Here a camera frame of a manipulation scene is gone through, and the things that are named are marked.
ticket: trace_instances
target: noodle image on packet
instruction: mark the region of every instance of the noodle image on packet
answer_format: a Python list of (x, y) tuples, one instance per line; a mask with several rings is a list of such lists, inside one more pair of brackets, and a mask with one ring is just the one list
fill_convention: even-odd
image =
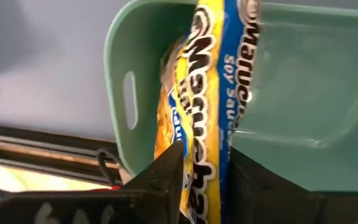
[(184, 213), (192, 223), (227, 222), (230, 138), (249, 95), (259, 7), (259, 0), (199, 0), (175, 60), (173, 97), (193, 160), (190, 216)]
[(166, 65), (162, 67), (160, 79), (162, 87), (160, 90), (160, 100), (157, 108), (157, 137), (155, 140), (154, 159), (158, 158), (173, 142), (183, 141), (185, 148), (184, 168), (183, 168), (183, 186), (180, 200), (180, 211), (184, 216), (189, 217), (189, 194), (191, 178), (193, 176), (192, 148), (193, 139), (188, 139), (180, 123), (180, 116), (176, 109), (175, 99), (173, 97), (173, 68), (178, 48), (181, 47), (183, 38), (179, 38), (173, 45)]

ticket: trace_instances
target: yellow snack packet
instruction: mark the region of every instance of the yellow snack packet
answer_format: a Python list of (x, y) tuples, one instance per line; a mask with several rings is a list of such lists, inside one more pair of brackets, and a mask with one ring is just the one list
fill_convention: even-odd
[(175, 61), (172, 94), (193, 160), (184, 212), (192, 223), (226, 223), (229, 143), (249, 96), (259, 6), (258, 0), (199, 0)]

